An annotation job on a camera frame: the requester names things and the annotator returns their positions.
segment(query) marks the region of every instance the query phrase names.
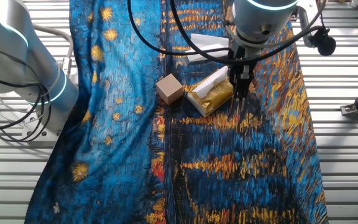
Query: fabric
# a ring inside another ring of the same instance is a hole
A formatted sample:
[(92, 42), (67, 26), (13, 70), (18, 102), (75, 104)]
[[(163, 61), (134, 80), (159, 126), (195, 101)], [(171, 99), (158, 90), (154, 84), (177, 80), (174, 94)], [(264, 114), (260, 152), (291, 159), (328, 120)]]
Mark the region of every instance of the fabric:
[[(224, 37), (226, 0), (187, 0), (188, 33)], [(166, 0), (132, 3), (154, 46), (189, 47)], [(327, 223), (310, 110), (294, 45), (258, 63), (244, 104), (202, 118), (185, 89), (223, 65), (161, 55), (132, 30), (124, 1), (70, 0), (80, 98), (29, 204), (26, 223)], [(292, 36), (291, 24), (271, 41)]]

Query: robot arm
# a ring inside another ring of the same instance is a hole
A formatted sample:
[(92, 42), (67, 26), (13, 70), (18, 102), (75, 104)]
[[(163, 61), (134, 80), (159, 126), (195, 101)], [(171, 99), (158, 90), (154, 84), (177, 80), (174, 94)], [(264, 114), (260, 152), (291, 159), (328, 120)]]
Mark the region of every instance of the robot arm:
[[(30, 65), (34, 71), (26, 68)], [(78, 88), (57, 65), (37, 37), (27, 8), (21, 0), (0, 0), (0, 80), (22, 85), (40, 83), (48, 88), (53, 116), (47, 129), (59, 132), (78, 97)], [(33, 105), (39, 94), (34, 87), (13, 88), (0, 84), (0, 93), (15, 91)]]
[[(319, 9), (315, 0), (234, 0), (233, 23), (236, 34), (227, 31), (234, 37), (231, 45), (232, 60), (257, 58), (265, 47), (284, 45), (289, 41), (267, 45), (269, 38), (279, 33), (287, 24), (291, 15), (297, 10), (302, 32), (309, 30), (311, 25), (321, 25)], [(317, 47), (321, 55), (331, 55), (336, 47), (335, 40), (328, 36), (329, 30), (317, 30), (304, 36), (307, 47)], [(234, 97), (240, 101), (246, 98), (249, 85), (254, 78), (253, 70), (256, 62), (233, 65), (229, 79), (235, 86)]]

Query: white slatted surface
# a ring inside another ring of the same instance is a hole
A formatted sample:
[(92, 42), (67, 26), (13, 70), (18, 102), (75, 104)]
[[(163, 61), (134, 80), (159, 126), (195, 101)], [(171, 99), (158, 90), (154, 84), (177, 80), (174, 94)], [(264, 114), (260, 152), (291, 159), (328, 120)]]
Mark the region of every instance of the white slatted surface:
[[(27, 0), (25, 4), (34, 23), (69, 32), (68, 0)], [(339, 106), (352, 103), (358, 97), (357, 16), (358, 10), (351, 8), (348, 2), (329, 2), (324, 22), (337, 40), (337, 49), (331, 57), (322, 58), (316, 49), (297, 42), (331, 224), (358, 224), (358, 122), (342, 117), (339, 111)], [(293, 26), (295, 32), (300, 31), (299, 23)], [(37, 33), (51, 54), (61, 60), (68, 43), (50, 34)], [(71, 73), (75, 72), (74, 62)], [(15, 108), (27, 108), (15, 95), (8, 94), (4, 99)], [(7, 108), (2, 113), (9, 118), (17, 116)], [(9, 132), (21, 134), (19, 126)], [(28, 201), (52, 147), (0, 140), (0, 223), (23, 223)]]

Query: wooden cube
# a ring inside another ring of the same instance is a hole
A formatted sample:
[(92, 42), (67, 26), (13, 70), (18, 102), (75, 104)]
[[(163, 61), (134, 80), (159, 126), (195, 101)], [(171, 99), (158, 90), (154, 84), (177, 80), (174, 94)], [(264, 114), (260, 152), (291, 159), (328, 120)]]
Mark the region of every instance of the wooden cube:
[(157, 93), (169, 105), (183, 96), (183, 86), (172, 74), (169, 74), (157, 83)]

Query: white tissue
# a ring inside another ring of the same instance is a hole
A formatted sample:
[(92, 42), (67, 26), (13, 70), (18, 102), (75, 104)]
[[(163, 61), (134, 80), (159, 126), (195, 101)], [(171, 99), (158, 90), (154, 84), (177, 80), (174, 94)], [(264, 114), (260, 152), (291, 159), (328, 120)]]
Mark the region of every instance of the white tissue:
[(198, 87), (196, 87), (193, 92), (197, 93), (198, 97), (204, 98), (206, 94), (218, 83), (221, 83), (227, 78), (227, 72), (229, 67), (225, 66), (211, 76), (209, 76), (205, 81), (203, 81)]
[[(223, 37), (214, 37), (210, 35), (202, 35), (202, 34), (191, 34), (191, 41), (201, 50), (209, 50), (209, 49), (219, 49), (223, 47), (229, 47), (229, 39)], [(228, 54), (227, 50), (221, 50), (219, 52), (211, 52), (208, 53), (213, 57), (223, 57)], [(187, 56), (189, 62), (197, 62), (200, 60), (206, 60), (203, 56), (197, 55), (188, 55)]]

